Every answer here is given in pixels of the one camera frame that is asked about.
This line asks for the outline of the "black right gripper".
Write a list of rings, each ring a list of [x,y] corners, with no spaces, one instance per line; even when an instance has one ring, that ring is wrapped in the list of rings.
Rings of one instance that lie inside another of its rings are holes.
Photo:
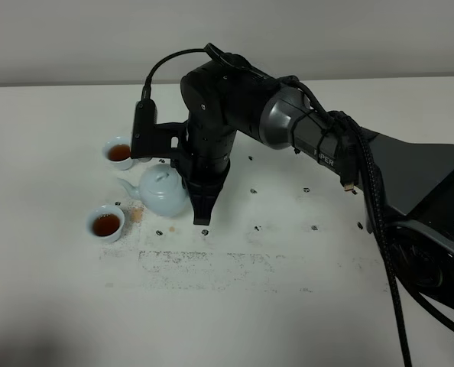
[[[171,129],[179,139],[172,166],[189,194],[193,224],[209,225],[230,169],[236,129],[222,114],[190,114],[183,123],[173,122]]]

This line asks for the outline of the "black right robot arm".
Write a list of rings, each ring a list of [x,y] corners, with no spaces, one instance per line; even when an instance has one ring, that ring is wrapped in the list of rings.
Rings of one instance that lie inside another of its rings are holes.
[[[367,229],[412,294],[454,309],[454,145],[414,144],[326,111],[296,77],[275,79],[208,62],[180,83],[189,117],[173,160],[208,225],[230,168],[235,134],[293,148],[365,198]]]

